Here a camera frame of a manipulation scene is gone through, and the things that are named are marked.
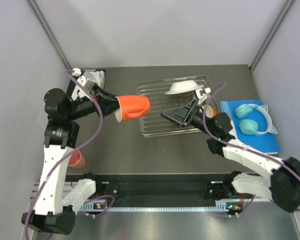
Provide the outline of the orange white mug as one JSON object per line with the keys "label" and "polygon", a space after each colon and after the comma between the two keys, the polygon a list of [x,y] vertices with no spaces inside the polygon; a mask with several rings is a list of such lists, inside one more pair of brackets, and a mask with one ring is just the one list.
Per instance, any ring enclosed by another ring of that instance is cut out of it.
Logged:
{"label": "orange white mug", "polygon": [[124,95],[117,96],[119,109],[115,111],[118,122],[129,121],[147,115],[151,111],[150,100],[146,96]]}

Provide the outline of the white blue-rimmed plate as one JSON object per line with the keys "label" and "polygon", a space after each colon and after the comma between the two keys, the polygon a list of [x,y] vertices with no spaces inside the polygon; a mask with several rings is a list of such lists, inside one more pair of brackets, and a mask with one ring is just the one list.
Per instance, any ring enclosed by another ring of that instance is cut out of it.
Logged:
{"label": "white blue-rimmed plate", "polygon": [[182,94],[186,92],[195,91],[203,87],[204,87],[203,84],[198,84],[194,80],[184,80],[184,81],[173,83],[170,89],[166,91],[164,94],[165,95]]}

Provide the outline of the small white bowl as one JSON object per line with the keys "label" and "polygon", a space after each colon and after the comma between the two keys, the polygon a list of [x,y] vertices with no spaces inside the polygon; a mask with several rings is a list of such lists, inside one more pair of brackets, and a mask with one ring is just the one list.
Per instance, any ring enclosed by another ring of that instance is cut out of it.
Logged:
{"label": "small white bowl", "polygon": [[208,118],[213,118],[217,114],[216,110],[210,105],[204,105],[202,108],[205,110],[205,115]]}

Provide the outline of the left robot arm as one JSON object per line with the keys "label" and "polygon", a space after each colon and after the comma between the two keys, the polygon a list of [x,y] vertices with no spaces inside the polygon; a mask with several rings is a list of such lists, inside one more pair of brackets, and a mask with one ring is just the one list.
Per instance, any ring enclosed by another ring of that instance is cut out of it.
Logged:
{"label": "left robot arm", "polygon": [[76,119],[91,113],[101,118],[119,109],[116,95],[94,85],[89,95],[71,99],[62,89],[53,88],[44,96],[48,124],[44,133],[44,161],[38,193],[31,209],[21,218],[26,229],[68,235],[76,215],[90,198],[99,198],[104,191],[99,178],[84,174],[77,185],[63,195],[68,163],[74,153],[79,133]]}

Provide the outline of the metal wire dish rack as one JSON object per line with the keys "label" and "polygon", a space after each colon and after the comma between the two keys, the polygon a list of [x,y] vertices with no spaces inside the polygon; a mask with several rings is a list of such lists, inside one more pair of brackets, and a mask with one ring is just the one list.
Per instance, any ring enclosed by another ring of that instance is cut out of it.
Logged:
{"label": "metal wire dish rack", "polygon": [[147,97],[151,106],[150,112],[138,119],[139,129],[146,138],[200,131],[190,125],[180,127],[161,116],[163,111],[183,107],[191,102],[195,96],[193,92],[165,94],[170,90],[172,84],[188,80],[193,80],[205,88],[211,87],[210,80],[205,75],[145,81],[136,85],[137,94]]}

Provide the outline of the pink plastic cup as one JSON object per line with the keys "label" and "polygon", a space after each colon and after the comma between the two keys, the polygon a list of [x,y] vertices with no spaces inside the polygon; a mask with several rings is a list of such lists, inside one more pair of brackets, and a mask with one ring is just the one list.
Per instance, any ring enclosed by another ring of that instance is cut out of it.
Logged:
{"label": "pink plastic cup", "polygon": [[86,166],[86,159],[79,150],[70,156],[68,166],[78,170]]}

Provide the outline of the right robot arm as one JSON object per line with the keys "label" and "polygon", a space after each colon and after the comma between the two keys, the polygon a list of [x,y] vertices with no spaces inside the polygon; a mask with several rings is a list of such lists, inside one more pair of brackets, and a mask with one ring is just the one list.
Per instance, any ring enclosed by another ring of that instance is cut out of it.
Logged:
{"label": "right robot arm", "polygon": [[225,112],[206,116],[196,100],[185,106],[165,110],[163,118],[179,126],[193,126],[210,136],[207,145],[212,154],[237,162],[256,175],[234,171],[223,180],[222,190],[229,198],[250,194],[273,201],[282,210],[300,211],[300,161],[282,159],[260,152],[234,135],[234,124]]}

